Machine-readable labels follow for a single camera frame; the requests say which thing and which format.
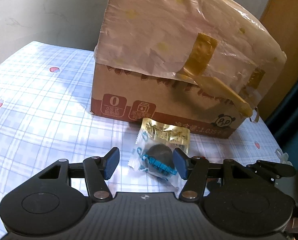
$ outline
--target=dark blue curtain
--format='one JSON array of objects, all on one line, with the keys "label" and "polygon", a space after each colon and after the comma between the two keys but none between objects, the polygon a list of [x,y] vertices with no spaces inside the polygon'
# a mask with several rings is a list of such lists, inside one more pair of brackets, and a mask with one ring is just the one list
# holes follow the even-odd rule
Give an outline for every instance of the dark blue curtain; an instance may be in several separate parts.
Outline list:
[{"label": "dark blue curtain", "polygon": [[298,169],[298,81],[265,123]]}]

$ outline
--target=crosshair emblem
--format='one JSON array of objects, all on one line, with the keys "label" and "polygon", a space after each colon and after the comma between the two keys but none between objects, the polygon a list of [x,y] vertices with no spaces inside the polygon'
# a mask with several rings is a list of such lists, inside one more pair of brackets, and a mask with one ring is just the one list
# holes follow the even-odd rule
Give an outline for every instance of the crosshair emblem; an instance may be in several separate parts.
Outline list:
[{"label": "crosshair emblem", "polygon": [[148,195],[142,195],[140,198],[147,200],[148,198],[150,198]]}]

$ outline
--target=number 0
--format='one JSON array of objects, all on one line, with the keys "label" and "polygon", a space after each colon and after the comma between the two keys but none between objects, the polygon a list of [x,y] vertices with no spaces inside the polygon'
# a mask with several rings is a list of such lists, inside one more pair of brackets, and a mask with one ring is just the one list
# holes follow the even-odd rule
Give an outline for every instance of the number 0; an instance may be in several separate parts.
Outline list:
[{"label": "number 0", "polygon": [[119,98],[118,97],[115,97],[115,96],[111,97],[110,98],[110,105],[112,105],[112,106],[119,105]]}]

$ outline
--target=wooden panel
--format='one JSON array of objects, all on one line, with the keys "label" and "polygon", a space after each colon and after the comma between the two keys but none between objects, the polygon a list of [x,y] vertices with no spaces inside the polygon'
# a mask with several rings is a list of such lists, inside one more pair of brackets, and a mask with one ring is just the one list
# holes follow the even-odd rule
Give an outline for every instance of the wooden panel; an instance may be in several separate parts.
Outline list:
[{"label": "wooden panel", "polygon": [[298,0],[269,0],[261,22],[287,55],[283,71],[259,103],[266,119],[298,80]]}]

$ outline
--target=panda logo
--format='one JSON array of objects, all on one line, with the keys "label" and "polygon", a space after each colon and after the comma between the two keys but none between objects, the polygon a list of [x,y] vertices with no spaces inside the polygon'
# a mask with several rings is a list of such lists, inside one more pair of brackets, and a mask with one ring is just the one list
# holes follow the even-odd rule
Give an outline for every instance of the panda logo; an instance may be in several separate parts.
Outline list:
[{"label": "panda logo", "polygon": [[235,117],[231,117],[229,115],[220,114],[220,115],[218,115],[217,120],[215,122],[212,122],[211,124],[213,126],[218,126],[218,127],[226,128],[226,127],[229,127],[234,120],[236,120]]}]

